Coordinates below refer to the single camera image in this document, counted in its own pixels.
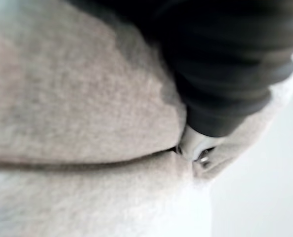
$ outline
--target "beige fleece fabric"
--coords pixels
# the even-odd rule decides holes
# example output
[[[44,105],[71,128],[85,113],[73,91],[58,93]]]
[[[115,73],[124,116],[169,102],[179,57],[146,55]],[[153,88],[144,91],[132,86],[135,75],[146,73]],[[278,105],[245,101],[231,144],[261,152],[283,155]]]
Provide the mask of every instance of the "beige fleece fabric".
[[[178,143],[185,109],[158,51],[94,10],[0,1],[0,160],[114,162]]]
[[[156,47],[91,13],[0,0],[0,237],[209,237],[209,180],[286,105],[293,75],[203,169],[162,152],[186,112]]]

